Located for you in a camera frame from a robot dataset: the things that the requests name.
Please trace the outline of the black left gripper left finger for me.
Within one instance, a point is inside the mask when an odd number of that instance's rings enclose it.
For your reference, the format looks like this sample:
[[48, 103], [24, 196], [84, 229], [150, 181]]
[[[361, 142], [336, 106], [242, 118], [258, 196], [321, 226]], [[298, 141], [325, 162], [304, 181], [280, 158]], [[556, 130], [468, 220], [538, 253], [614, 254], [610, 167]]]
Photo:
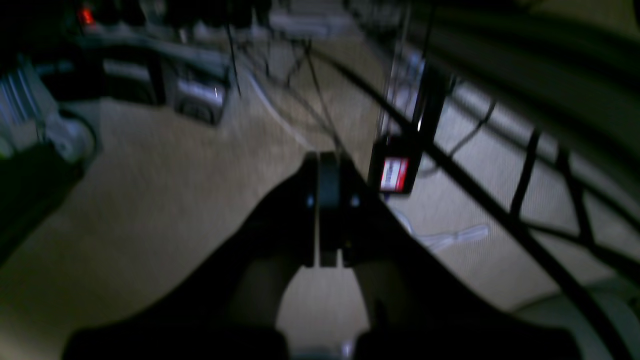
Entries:
[[71, 335], [64, 360], [288, 360], [282, 297], [313, 263], [318, 158], [308, 154], [176, 288], [130, 317]]

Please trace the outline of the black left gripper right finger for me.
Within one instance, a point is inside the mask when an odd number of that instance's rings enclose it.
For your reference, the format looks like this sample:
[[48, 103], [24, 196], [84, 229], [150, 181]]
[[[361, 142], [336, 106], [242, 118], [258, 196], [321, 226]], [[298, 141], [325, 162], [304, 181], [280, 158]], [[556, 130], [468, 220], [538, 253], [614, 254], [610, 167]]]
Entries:
[[354, 360], [580, 360], [567, 330], [507, 315], [462, 284], [403, 228], [347, 158], [318, 158], [320, 264], [352, 269], [369, 330]]

